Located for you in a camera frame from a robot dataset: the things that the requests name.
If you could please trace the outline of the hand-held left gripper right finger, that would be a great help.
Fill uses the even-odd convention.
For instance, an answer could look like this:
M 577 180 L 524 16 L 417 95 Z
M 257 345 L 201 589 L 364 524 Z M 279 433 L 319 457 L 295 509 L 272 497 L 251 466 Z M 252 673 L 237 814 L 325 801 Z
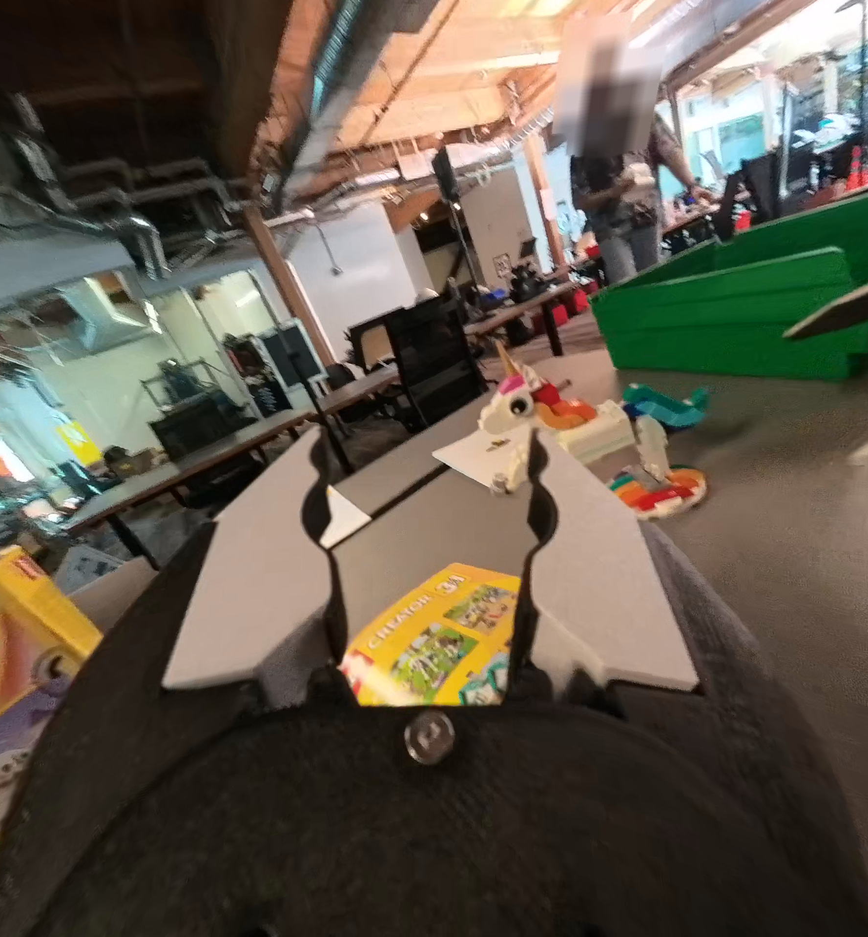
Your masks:
M 605 689 L 629 683 L 695 690 L 699 679 L 633 513 L 549 434 L 531 430 L 527 523 L 509 687 L 540 672 L 565 690 L 582 672 Z

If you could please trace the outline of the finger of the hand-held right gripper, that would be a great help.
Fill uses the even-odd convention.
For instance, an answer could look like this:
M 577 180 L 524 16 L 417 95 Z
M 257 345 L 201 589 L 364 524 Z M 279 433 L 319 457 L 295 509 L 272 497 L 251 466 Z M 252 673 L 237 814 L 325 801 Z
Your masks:
M 843 332 L 868 322 L 868 284 L 859 287 L 784 331 L 784 340 L 806 340 Z

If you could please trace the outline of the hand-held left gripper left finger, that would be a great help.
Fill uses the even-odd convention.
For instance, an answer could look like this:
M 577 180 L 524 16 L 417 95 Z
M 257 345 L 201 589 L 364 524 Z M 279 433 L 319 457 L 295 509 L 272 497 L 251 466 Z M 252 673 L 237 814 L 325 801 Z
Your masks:
M 255 681 L 306 692 L 349 642 L 339 571 L 323 544 L 332 512 L 325 431 L 304 432 L 214 523 L 162 677 L 183 692 Z

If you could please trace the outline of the round rainbow brick plate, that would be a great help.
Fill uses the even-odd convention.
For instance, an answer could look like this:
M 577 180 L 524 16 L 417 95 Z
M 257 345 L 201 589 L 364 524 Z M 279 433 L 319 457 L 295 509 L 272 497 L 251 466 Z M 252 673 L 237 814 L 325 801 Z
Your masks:
M 606 485 L 643 521 L 663 520 L 693 509 L 708 493 L 706 475 L 684 465 L 670 466 L 662 479 L 639 465 L 628 466 Z

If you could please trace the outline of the white toy brick unicorn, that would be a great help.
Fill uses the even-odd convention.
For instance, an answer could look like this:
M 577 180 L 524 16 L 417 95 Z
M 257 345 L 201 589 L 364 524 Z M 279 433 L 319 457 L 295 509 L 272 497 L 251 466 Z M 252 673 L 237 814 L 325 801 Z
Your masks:
M 556 385 L 511 357 L 500 341 L 494 345 L 503 380 L 482 409 L 478 429 L 489 434 L 524 427 L 545 430 L 586 468 L 634 448 L 633 465 L 662 479 L 674 466 L 668 457 L 669 437 L 699 426 L 707 415 L 710 394 L 704 388 L 679 399 L 632 383 L 620 400 L 590 404 L 567 399 Z

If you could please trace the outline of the yellow toy set box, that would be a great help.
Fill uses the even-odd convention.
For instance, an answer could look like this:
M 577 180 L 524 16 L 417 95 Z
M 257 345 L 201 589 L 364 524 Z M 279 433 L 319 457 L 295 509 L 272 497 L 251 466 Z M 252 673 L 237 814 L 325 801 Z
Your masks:
M 28 553 L 0 550 L 0 836 L 33 748 L 100 640 Z

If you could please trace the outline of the green plastic bin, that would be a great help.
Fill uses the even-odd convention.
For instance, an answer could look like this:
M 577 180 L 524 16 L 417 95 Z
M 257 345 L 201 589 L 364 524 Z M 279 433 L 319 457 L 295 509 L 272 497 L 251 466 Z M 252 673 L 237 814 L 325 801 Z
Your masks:
M 707 242 L 599 292 L 620 369 L 844 381 L 868 371 L 868 322 L 784 334 L 868 286 L 868 192 Z

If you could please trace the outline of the white paper booklet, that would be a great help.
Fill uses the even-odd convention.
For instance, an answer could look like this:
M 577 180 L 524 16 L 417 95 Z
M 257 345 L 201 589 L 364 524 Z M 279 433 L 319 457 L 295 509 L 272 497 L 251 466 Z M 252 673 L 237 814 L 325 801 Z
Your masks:
M 433 451 L 432 456 L 480 486 L 512 493 L 526 480 L 532 433 L 529 427 L 502 434 L 477 430 Z
M 372 518 L 341 495 L 334 486 L 326 486 L 326 498 L 330 520 L 320 544 L 330 550 L 366 527 Z

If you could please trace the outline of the yellow instruction booklet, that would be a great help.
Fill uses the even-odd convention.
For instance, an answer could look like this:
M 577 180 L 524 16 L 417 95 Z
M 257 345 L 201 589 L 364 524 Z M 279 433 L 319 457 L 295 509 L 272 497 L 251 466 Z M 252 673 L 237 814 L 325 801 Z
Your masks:
M 520 578 L 452 563 L 385 609 L 339 664 L 364 707 L 495 706 L 506 694 Z

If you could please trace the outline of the black monitor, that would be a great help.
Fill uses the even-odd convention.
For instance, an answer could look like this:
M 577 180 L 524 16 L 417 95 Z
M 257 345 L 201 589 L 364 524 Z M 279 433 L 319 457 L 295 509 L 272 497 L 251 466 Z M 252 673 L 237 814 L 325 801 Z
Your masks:
M 264 359 L 285 393 L 304 382 L 326 381 L 327 372 L 310 336 L 298 319 L 282 322 L 258 337 Z

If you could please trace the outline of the black office chair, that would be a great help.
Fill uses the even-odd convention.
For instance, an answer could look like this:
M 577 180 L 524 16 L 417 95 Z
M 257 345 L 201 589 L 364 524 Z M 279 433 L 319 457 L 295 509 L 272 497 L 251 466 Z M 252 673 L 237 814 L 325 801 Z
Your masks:
M 382 320 L 398 372 L 396 416 L 411 433 L 431 428 L 487 392 L 455 303 L 440 296 Z

